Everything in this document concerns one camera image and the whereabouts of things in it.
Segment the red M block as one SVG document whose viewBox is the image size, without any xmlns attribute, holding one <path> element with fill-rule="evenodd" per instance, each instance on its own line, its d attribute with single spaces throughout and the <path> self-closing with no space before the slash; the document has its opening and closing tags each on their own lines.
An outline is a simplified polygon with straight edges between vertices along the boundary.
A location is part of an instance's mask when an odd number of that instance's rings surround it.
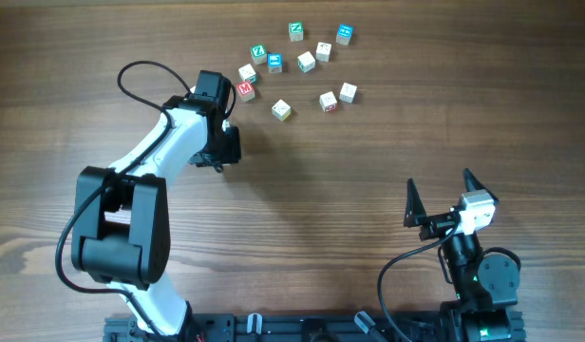
<svg viewBox="0 0 585 342">
<path fill-rule="evenodd" d="M 248 102 L 255 97 L 255 88 L 250 81 L 244 81 L 236 85 L 236 91 L 243 102 Z"/>
</svg>

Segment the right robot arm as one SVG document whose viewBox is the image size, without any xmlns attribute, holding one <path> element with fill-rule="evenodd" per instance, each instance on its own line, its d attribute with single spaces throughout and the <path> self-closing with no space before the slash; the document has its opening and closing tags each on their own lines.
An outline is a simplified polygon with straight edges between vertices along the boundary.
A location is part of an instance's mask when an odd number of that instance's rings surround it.
<svg viewBox="0 0 585 342">
<path fill-rule="evenodd" d="M 404 226 L 418 227 L 420 240 L 439 242 L 438 258 L 445 281 L 457 299 L 445 301 L 436 314 L 439 341 L 524 341 L 527 334 L 518 304 L 521 262 L 513 252 L 484 249 L 480 229 L 493 222 L 499 199 L 473 175 L 463 170 L 465 192 L 448 212 L 426 213 L 414 180 L 406 183 Z"/>
</svg>

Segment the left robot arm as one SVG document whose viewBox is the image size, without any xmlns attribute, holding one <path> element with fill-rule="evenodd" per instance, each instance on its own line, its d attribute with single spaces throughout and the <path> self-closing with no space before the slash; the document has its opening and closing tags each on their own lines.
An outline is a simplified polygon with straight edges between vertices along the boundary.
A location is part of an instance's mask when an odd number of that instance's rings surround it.
<svg viewBox="0 0 585 342">
<path fill-rule="evenodd" d="M 222 172 L 239 162 L 232 82 L 202 70 L 194 87 L 160 105 L 160 119 L 126 156 L 88 166 L 77 179 L 75 210 L 61 235 L 71 262 L 135 315 L 144 341 L 202 341 L 204 331 L 165 271 L 171 248 L 167 193 L 188 164 Z"/>
</svg>

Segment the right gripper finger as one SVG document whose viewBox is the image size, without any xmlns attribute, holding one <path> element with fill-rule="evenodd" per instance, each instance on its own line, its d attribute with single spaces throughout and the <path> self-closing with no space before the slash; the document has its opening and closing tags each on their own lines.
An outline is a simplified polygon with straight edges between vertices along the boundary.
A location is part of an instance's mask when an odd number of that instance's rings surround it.
<svg viewBox="0 0 585 342">
<path fill-rule="evenodd" d="M 427 220 L 427 214 L 423 202 L 419 196 L 414 179 L 410 178 L 406 182 L 406 210 L 404 217 L 405 227 L 417 227 L 424 225 Z"/>
<path fill-rule="evenodd" d="M 474 192 L 484 190 L 494 201 L 494 204 L 497 205 L 500 203 L 499 198 L 494 195 L 486 186 L 484 186 L 471 172 L 469 168 L 463 169 L 463 181 L 467 192 Z"/>
</svg>

